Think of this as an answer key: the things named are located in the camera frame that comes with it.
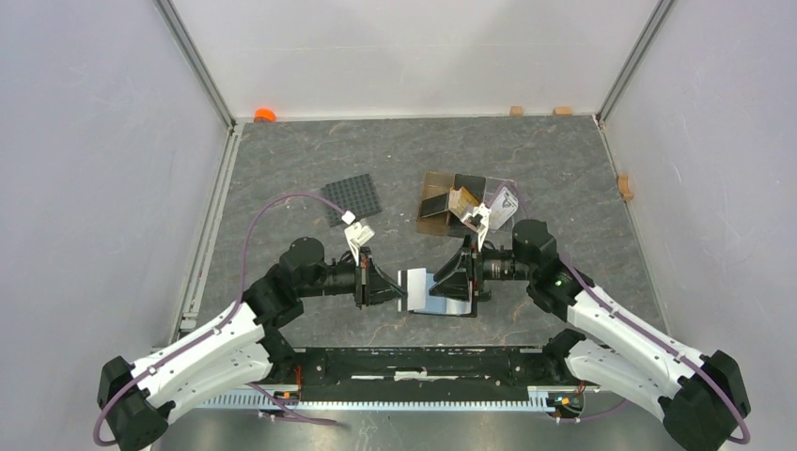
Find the black card holder wallet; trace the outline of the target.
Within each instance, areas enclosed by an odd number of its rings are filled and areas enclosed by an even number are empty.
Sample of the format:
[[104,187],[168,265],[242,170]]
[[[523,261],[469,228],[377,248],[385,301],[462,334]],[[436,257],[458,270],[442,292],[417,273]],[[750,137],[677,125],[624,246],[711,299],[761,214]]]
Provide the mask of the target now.
[[476,315],[477,311],[473,302],[457,301],[445,297],[431,295],[430,288],[433,283],[433,275],[428,272],[427,287],[429,289],[429,294],[427,296],[426,309],[420,313],[411,314],[450,317],[474,317]]

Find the amber and black organizer box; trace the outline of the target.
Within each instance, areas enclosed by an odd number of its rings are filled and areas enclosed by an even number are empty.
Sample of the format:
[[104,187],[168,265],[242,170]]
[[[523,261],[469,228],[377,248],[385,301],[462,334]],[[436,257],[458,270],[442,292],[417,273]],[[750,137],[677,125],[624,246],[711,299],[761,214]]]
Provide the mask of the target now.
[[461,204],[462,189],[478,205],[486,193],[487,179],[461,173],[426,171],[422,183],[415,230],[420,234],[463,238],[470,229],[455,211]]

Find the black credit card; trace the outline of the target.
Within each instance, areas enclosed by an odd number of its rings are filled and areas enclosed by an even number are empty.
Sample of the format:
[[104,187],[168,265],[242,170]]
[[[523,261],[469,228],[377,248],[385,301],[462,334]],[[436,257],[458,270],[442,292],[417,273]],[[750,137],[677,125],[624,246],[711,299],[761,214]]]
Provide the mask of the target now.
[[418,218],[429,218],[448,212],[449,193],[438,194],[423,199],[419,206]]

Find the orange card stack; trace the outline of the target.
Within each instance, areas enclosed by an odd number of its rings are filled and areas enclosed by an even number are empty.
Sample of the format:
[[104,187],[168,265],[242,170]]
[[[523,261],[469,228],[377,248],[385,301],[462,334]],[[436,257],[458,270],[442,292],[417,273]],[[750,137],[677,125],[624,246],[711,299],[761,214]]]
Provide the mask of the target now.
[[464,187],[449,191],[448,211],[460,221],[470,217],[480,204],[481,202]]

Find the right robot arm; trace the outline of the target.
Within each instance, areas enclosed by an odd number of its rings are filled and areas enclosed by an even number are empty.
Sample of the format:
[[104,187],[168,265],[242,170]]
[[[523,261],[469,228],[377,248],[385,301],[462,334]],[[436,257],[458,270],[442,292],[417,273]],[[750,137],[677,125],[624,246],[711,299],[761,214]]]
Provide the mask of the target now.
[[431,295],[471,302],[488,297],[488,281],[525,281],[534,304],[569,326],[545,347],[550,381],[593,382],[631,401],[685,450],[751,442],[751,404],[737,361],[688,346],[633,314],[559,252],[546,223],[521,220],[508,249],[466,236],[433,280]]

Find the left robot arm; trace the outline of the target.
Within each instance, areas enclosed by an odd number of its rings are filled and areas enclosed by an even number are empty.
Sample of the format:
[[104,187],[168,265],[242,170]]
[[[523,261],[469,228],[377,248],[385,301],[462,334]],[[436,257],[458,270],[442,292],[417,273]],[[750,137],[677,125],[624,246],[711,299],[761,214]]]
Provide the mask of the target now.
[[281,328],[303,314],[305,298],[335,295],[351,295],[362,308],[407,291],[367,247],[327,261],[319,240],[300,238],[216,319],[147,357],[105,363],[95,443],[141,450],[212,397],[248,382],[287,381],[299,362]]

